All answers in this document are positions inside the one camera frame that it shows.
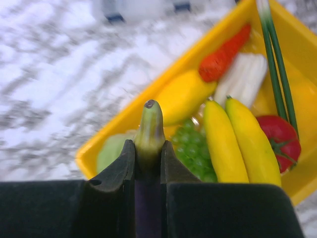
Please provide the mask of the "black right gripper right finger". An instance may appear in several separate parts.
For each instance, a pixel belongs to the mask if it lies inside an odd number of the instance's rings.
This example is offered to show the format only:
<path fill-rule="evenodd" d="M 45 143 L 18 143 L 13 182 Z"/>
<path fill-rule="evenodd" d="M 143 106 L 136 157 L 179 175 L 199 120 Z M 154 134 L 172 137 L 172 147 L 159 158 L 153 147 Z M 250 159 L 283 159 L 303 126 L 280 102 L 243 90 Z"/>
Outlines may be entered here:
<path fill-rule="evenodd" d="M 161 154 L 164 238 L 302 238 L 286 193 L 272 184 L 199 181 L 166 141 Z"/>

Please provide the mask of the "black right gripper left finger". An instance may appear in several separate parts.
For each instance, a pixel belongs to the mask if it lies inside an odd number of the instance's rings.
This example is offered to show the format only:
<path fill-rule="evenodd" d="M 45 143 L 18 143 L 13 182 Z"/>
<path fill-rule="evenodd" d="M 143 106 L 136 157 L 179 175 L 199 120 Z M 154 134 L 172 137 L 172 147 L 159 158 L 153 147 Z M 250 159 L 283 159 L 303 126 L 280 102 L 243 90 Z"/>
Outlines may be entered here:
<path fill-rule="evenodd" d="M 90 180 L 10 181 L 0 184 L 3 238 L 133 238 L 132 141 Z"/>

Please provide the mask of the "green toy grapes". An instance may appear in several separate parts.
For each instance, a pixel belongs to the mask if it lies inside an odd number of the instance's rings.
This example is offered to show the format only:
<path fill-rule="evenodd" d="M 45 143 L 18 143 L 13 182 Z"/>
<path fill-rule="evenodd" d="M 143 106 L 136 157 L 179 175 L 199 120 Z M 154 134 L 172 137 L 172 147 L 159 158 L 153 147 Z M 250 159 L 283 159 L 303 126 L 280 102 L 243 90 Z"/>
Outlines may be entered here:
<path fill-rule="evenodd" d="M 205 134 L 195 118 L 187 119 L 170 137 L 176 157 L 199 180 L 217 182 Z"/>

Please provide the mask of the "yellow toy banana bunch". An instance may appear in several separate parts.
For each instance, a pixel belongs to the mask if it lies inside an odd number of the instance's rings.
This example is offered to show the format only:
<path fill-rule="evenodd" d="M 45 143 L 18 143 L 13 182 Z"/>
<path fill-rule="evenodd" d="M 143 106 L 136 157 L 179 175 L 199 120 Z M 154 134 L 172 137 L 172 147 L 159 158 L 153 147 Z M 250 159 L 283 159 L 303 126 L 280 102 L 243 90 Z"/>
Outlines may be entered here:
<path fill-rule="evenodd" d="M 281 186 L 278 162 L 252 112 L 228 97 L 225 107 L 207 101 L 203 124 L 211 163 L 220 183 L 269 183 Z"/>

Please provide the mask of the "purple toy eggplant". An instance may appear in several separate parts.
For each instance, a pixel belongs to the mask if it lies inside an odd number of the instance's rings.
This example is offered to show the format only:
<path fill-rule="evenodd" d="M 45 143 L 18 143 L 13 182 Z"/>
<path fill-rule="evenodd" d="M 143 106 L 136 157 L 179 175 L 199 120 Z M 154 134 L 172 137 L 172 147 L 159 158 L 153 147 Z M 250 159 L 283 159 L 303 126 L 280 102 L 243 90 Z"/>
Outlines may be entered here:
<path fill-rule="evenodd" d="M 135 145 L 135 222 L 137 238 L 161 237 L 160 162 L 165 143 L 160 105 L 148 100 L 143 107 Z"/>

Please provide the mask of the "red toy tomato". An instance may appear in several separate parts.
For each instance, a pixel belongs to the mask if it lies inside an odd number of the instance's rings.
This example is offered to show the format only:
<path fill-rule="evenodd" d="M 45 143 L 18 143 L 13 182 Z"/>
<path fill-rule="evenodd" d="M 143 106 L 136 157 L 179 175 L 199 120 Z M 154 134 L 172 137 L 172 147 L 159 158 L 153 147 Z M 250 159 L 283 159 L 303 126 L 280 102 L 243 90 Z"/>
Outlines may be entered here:
<path fill-rule="evenodd" d="M 275 153 L 280 173 L 297 165 L 302 148 L 293 126 L 275 115 L 259 116 L 257 121 Z"/>

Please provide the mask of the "orange toy carrot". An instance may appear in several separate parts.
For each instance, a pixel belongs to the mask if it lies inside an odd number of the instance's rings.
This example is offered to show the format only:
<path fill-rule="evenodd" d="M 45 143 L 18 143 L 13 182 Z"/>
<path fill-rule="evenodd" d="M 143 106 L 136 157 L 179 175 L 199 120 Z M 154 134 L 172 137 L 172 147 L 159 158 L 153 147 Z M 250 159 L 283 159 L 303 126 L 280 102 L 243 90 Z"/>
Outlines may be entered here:
<path fill-rule="evenodd" d="M 206 83 L 219 81 L 231 66 L 236 55 L 249 40 L 251 25 L 245 24 L 238 33 L 207 55 L 199 65 L 199 75 Z"/>

